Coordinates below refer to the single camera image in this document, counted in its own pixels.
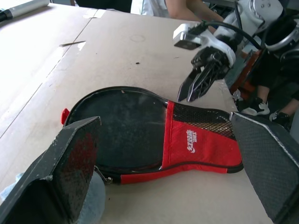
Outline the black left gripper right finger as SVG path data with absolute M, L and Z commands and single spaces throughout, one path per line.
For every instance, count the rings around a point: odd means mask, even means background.
M 299 222 L 299 144 L 279 124 L 230 115 L 245 172 L 275 224 Z

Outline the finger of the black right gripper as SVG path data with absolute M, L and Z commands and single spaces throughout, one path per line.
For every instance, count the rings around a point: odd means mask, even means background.
M 186 100 L 193 102 L 204 96 L 218 77 L 220 68 L 219 62 L 210 61 L 193 80 Z
M 195 87 L 193 86 L 193 82 L 200 77 L 200 74 L 201 71 L 197 69 L 193 69 L 190 72 L 190 74 L 183 81 L 183 83 L 179 88 L 178 97 L 177 97 L 178 102 L 181 102 L 185 99 L 187 100 L 187 102 L 192 102 L 199 98 L 199 91 L 195 90 Z

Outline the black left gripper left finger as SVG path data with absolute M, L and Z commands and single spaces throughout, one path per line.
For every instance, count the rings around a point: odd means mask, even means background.
M 0 222 L 75 224 L 94 172 L 100 126 L 100 117 L 91 117 L 63 127 L 0 206 Z

